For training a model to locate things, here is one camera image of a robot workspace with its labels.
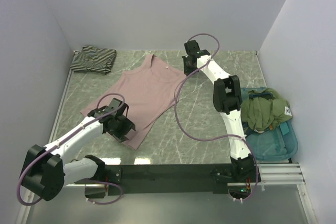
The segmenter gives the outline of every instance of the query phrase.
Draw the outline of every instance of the black metal bar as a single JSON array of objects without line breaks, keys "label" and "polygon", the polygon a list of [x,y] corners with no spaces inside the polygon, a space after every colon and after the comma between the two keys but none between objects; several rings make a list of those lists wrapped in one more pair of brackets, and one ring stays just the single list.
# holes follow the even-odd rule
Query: black metal bar
[{"label": "black metal bar", "polygon": [[[227,183],[246,182],[246,178],[236,180],[230,177],[232,168],[232,164],[106,166],[109,181],[119,184],[125,194],[205,191],[227,194]],[[256,180],[255,172],[251,172],[249,176],[251,181]],[[118,194],[118,189],[109,187],[109,195]]]}]

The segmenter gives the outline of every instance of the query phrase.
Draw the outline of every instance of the green cloth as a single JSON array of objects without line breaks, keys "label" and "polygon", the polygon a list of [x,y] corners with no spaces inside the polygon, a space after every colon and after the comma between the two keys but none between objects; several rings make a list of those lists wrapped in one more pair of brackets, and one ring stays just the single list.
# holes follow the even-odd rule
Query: green cloth
[{"label": "green cloth", "polygon": [[249,98],[242,102],[242,122],[246,122],[252,130],[264,131],[272,126],[274,129],[281,123],[292,118],[289,103],[274,89],[263,89],[261,91],[250,90],[250,94],[264,94],[270,92],[272,95]]}]

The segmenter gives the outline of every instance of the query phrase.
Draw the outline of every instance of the white wall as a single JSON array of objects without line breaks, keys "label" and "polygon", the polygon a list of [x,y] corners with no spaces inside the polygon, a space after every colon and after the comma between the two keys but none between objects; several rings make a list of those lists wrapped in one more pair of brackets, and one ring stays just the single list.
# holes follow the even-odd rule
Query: white wall
[{"label": "white wall", "polygon": [[[222,49],[259,50],[285,0],[46,0],[72,49],[179,49],[216,35]],[[211,49],[210,39],[202,47]]]},{"label": "white wall", "polygon": [[287,0],[260,50],[267,86],[291,103],[299,161],[320,223],[336,222],[336,2]]},{"label": "white wall", "polygon": [[71,50],[44,0],[0,0],[0,222],[14,223],[27,150],[48,142]]}]

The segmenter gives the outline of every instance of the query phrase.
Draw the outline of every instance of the black bracket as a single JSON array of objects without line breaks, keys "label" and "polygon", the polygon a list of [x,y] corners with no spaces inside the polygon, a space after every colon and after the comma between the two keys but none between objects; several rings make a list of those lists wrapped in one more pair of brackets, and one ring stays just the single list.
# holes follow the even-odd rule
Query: black bracket
[{"label": "black bracket", "polygon": [[240,110],[242,95],[238,76],[229,76],[214,82],[214,107],[218,112],[230,114],[232,110]]},{"label": "black bracket", "polygon": [[184,43],[184,48],[187,53],[183,58],[183,70],[185,75],[189,75],[197,69],[197,59],[204,55],[210,55],[207,50],[200,50],[196,40],[190,40]]},{"label": "black bracket", "polygon": [[[111,112],[114,108],[119,107],[121,103],[122,101],[113,98],[108,106],[94,109],[88,113],[88,116],[98,118],[106,113]],[[105,116],[99,120],[99,122],[103,124],[103,133],[109,133],[119,143],[128,140],[125,135],[129,133],[130,130],[135,131],[135,124],[125,115],[123,115],[125,110],[128,111],[128,108],[129,106],[124,103],[124,105],[120,109],[113,112],[111,115]]]},{"label": "black bracket", "polygon": [[85,158],[88,158],[96,163],[97,170],[94,176],[90,179],[97,180],[97,181],[104,181],[105,180],[105,162],[93,155],[86,155]]},{"label": "black bracket", "polygon": [[[26,167],[46,150],[38,145],[31,147],[26,155],[22,172]],[[59,155],[47,154],[39,160],[27,173],[22,186],[37,194],[42,199],[53,199],[63,188],[63,162]]]},{"label": "black bracket", "polygon": [[105,169],[108,181],[114,184],[120,184],[122,168],[119,165],[108,165]]},{"label": "black bracket", "polygon": [[233,166],[233,177],[235,180],[244,180],[247,177],[254,176],[253,180],[255,180],[256,176],[256,166],[254,163],[254,159],[251,154],[246,158],[234,159],[231,157],[231,164]]}]

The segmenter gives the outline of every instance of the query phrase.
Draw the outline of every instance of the tank top strap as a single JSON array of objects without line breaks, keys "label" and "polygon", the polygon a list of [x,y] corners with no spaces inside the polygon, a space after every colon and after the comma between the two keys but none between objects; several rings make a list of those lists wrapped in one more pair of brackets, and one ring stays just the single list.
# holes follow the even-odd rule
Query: tank top strap
[{"label": "tank top strap", "polygon": [[142,68],[150,69],[152,67],[153,57],[154,57],[154,54],[147,55],[145,60],[142,63]]}]

